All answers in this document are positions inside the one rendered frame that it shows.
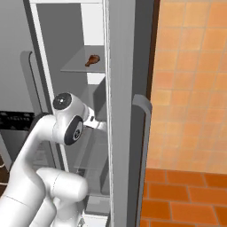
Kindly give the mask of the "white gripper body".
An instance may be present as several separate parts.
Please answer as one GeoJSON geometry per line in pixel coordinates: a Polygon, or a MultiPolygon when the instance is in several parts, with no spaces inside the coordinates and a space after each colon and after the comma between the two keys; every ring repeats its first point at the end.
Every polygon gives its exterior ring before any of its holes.
{"type": "Polygon", "coordinates": [[[94,128],[102,130],[102,131],[106,131],[107,130],[106,122],[105,121],[94,121],[94,128]]]}

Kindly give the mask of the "brown chicken drumstick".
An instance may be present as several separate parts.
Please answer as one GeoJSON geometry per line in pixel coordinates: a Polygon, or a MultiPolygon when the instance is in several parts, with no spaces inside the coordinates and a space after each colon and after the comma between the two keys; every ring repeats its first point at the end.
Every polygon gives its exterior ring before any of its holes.
{"type": "Polygon", "coordinates": [[[99,55],[90,55],[89,60],[87,61],[87,63],[85,64],[86,67],[89,67],[92,64],[96,64],[100,61],[100,57],[99,55]]]}

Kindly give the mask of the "glass fridge shelf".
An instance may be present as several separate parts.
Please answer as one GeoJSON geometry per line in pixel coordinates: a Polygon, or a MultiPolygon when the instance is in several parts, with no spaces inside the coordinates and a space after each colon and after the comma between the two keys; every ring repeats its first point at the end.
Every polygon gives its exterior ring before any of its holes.
{"type": "Polygon", "coordinates": [[[85,45],[62,67],[62,72],[76,73],[104,73],[105,72],[105,48],[102,45],[85,45]],[[91,55],[99,55],[100,61],[96,64],[85,64],[91,55]]]}
{"type": "Polygon", "coordinates": [[[88,170],[102,169],[107,155],[107,133],[98,129],[86,129],[82,134],[82,146],[75,159],[75,173],[85,176],[88,170]]]}

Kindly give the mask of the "grey fridge door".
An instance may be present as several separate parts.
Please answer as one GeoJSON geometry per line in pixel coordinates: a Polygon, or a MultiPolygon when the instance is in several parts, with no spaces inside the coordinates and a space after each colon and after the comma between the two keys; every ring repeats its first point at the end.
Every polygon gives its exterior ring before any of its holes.
{"type": "Polygon", "coordinates": [[[110,227],[136,227],[154,0],[104,0],[110,227]]]}
{"type": "MultiPolygon", "coordinates": [[[[0,0],[0,111],[51,113],[51,102],[39,73],[23,0],[0,0]],[[31,79],[23,72],[20,55],[32,52],[27,64],[31,79]]],[[[27,136],[25,130],[0,129],[0,154],[6,168],[16,159],[27,136]]],[[[59,145],[43,142],[35,167],[64,169],[59,145]]]]}

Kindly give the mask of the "pale fridge drawer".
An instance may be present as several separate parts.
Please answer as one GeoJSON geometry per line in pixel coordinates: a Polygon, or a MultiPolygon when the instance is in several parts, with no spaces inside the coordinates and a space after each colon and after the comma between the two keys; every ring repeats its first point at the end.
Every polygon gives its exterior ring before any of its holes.
{"type": "Polygon", "coordinates": [[[109,215],[110,199],[106,196],[88,195],[84,199],[84,206],[88,215],[109,215]]]}

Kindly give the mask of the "black and grey oven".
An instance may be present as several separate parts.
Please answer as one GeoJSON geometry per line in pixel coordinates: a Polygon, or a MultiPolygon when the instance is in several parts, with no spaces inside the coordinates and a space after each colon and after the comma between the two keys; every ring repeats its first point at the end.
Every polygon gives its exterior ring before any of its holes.
{"type": "Polygon", "coordinates": [[[34,118],[34,113],[0,111],[0,155],[7,170],[16,160],[34,118]]]}

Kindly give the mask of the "grey fridge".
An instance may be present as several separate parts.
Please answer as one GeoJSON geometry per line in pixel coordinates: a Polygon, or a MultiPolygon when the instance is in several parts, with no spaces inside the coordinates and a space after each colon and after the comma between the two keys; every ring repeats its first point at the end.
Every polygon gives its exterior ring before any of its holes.
{"type": "MultiPolygon", "coordinates": [[[[27,18],[35,49],[35,57],[55,113],[54,98],[71,93],[94,110],[97,121],[105,121],[106,67],[104,73],[62,72],[62,67],[85,45],[105,48],[104,0],[28,0],[27,18]]],[[[72,145],[59,145],[64,163],[63,171],[76,174],[74,163],[82,146],[82,134],[72,145]]],[[[83,176],[88,183],[88,195],[110,199],[109,153],[100,170],[88,170],[83,176]]],[[[105,215],[110,227],[110,212],[105,215]]]]}

